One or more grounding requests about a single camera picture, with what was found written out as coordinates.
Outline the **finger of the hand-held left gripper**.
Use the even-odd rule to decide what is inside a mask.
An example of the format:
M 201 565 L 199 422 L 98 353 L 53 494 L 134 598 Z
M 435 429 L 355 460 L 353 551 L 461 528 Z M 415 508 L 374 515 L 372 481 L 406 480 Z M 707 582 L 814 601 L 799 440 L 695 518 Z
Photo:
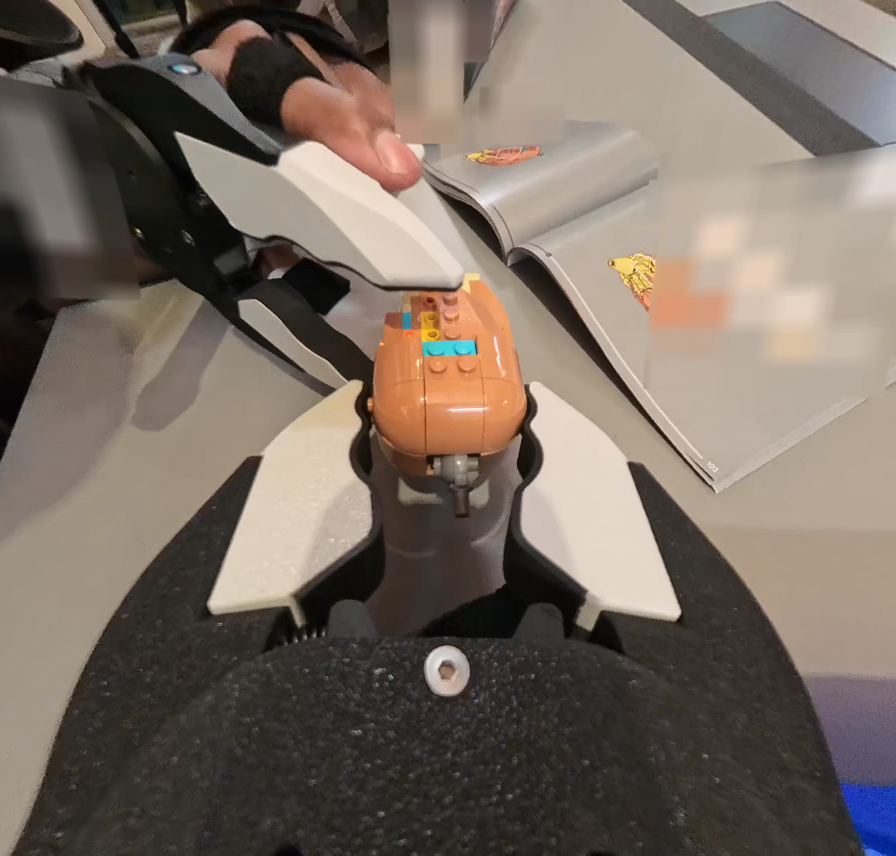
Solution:
M 175 137 L 196 181 L 244 235 L 289 240 L 382 289 L 462 286 L 462 265 L 436 233 L 327 147 L 292 146 L 267 166 L 183 133 Z
M 238 301 L 241 321 L 263 340 L 306 374 L 334 389 L 339 389 L 354 378 L 340 373 L 329 361 L 303 344 L 285 322 L 258 299 Z

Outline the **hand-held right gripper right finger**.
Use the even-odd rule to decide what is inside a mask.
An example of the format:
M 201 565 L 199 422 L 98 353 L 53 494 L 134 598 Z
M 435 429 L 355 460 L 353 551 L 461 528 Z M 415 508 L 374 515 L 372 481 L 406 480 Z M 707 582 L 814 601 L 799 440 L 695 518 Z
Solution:
M 511 504 L 511 592 L 568 631 L 603 614 L 677 622 L 682 609 L 623 452 L 539 382 L 527 388 Z

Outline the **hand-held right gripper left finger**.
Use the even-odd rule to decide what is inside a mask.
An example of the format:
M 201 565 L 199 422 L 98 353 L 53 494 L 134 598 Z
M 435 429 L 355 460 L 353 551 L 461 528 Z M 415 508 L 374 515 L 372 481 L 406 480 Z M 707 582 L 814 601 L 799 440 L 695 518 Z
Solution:
M 321 626 L 335 604 L 375 593 L 385 543 L 364 396 L 360 381 L 344 384 L 265 447 L 211 614 L 288 608 L 297 626 Z

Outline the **brown toy brick model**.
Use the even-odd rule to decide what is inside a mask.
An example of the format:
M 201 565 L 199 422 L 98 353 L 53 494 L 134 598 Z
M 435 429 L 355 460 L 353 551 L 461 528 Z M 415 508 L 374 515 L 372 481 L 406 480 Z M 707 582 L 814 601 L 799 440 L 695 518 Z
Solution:
M 478 274 L 453 291 L 407 291 L 385 315 L 367 409 L 406 480 L 449 492 L 457 517 L 528 411 L 503 304 Z

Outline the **blue plastic bin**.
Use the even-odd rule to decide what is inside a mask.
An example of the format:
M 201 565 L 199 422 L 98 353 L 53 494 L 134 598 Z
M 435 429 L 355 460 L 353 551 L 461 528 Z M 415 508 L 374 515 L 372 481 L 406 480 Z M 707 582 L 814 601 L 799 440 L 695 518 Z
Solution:
M 849 815 L 867 855 L 895 855 L 895 786 L 841 783 Z

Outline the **person's left forearm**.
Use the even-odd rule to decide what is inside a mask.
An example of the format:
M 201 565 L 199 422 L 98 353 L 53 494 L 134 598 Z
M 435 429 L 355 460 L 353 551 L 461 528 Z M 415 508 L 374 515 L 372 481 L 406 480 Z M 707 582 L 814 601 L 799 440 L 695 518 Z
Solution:
M 331 25 L 299 11 L 261 3 L 229 4 L 203 14 L 176 36 L 168 52 L 192 55 L 208 48 L 224 29 L 241 21 L 254 23 L 269 37 L 287 45 L 291 45 L 289 35 L 300 36 L 320 56 L 375 71 L 365 56 Z

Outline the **grey desk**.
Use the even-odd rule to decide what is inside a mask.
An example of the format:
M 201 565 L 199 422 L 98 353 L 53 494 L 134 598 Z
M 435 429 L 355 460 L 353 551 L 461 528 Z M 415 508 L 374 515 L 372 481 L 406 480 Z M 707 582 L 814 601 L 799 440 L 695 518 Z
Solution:
M 520 0 L 484 74 L 581 53 L 570 114 L 614 114 L 710 166 L 804 151 L 621 0 Z M 833 717 L 838 768 L 894 774 L 894 390 L 714 494 L 609 376 L 541 266 L 507 268 L 477 214 L 414 210 L 504 303 L 526 380 L 643 463 L 753 590 Z M 152 559 L 244 459 L 327 394 L 176 282 L 62 310 L 2 462 L 2 854 L 14 850 L 64 708 Z

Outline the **person's left hand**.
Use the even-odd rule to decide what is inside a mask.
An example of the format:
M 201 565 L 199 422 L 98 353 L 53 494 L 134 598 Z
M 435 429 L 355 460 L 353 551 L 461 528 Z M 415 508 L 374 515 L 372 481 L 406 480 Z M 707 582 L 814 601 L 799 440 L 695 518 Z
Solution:
M 192 59 L 252 123 L 320 143 L 390 192 L 420 179 L 420 158 L 397 134 L 390 89 L 346 53 L 321 54 L 300 34 L 240 20 Z

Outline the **black office chair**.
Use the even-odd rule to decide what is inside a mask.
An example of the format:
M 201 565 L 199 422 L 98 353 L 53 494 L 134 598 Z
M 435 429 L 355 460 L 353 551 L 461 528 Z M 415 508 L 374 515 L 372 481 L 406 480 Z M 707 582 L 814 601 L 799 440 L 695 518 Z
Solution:
M 84 46 L 75 23 L 49 0 L 1 0 L 1 69 L 70 54 Z

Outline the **grey instruction booklet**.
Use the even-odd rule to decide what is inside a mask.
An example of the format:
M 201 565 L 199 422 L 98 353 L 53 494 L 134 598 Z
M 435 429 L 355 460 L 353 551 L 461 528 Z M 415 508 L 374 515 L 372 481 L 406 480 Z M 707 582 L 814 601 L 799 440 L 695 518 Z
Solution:
M 644 413 L 720 492 L 894 383 L 894 145 L 670 172 L 617 123 L 427 150 L 537 260 Z

